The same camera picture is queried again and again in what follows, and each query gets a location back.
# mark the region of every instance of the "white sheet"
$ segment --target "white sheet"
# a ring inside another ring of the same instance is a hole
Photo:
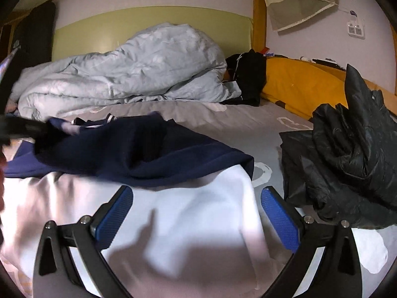
[[[45,222],[92,215],[119,186],[59,173],[6,179],[4,257],[32,277]],[[269,257],[251,180],[241,166],[171,188],[133,191],[134,204],[102,253],[134,297],[257,298],[283,267]],[[87,289],[98,295],[72,253]]]

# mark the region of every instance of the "hand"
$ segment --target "hand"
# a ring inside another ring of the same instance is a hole
[[[7,164],[4,153],[0,152],[0,212],[4,209],[4,167]]]

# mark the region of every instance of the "blanket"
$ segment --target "blanket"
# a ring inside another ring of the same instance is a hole
[[[11,99],[36,120],[93,107],[150,100],[222,102],[238,97],[237,83],[222,84],[220,47],[189,25],[164,23],[136,33],[107,53],[89,53],[25,69]]]

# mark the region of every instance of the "screw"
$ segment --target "screw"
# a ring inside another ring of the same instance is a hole
[[[304,222],[307,223],[307,224],[313,224],[313,223],[314,223],[314,218],[311,217],[310,215],[306,215],[306,216],[303,218],[303,220],[304,220]]]
[[[52,228],[54,226],[54,221],[48,221],[47,223],[46,223],[46,225],[45,225],[45,228],[46,229],[50,229],[50,228]]]
[[[341,222],[341,225],[342,225],[344,228],[348,228],[348,227],[350,226],[350,223],[349,223],[348,221],[346,221],[346,220],[343,220],[343,221]]]
[[[87,224],[91,220],[91,216],[85,215],[80,219],[81,224]]]

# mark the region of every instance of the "green wall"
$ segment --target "green wall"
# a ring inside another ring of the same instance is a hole
[[[113,50],[134,33],[164,22],[204,31],[226,57],[251,48],[250,18],[207,8],[147,6],[98,14],[55,30],[52,60]]]

